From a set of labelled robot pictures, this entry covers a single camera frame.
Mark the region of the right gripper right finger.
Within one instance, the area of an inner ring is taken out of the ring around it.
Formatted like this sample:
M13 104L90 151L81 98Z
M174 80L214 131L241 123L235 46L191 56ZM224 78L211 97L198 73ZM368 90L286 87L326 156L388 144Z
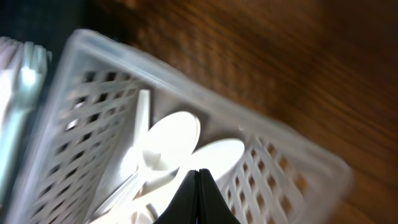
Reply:
M239 224L208 169L198 172L197 220L200 224Z

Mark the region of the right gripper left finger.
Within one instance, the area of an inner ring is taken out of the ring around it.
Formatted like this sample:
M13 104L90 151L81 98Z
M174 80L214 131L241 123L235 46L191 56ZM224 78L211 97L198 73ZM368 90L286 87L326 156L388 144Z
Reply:
M195 224L197 222L198 171L186 174L172 201L154 224Z

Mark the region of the pale green plastic fork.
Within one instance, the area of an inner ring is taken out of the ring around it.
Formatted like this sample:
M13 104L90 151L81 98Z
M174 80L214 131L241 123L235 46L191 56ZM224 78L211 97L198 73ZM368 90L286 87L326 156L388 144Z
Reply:
M15 89L1 125L1 201L6 198L11 183L26 119L35 108L52 61L52 53L41 45L20 43L23 47L21 64L17 68Z

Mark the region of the white plastic fork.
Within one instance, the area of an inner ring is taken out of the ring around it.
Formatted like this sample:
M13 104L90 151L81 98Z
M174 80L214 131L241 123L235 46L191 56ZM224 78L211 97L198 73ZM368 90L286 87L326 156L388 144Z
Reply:
M1 125L15 89L17 68L21 64L22 44L9 37L1 37Z

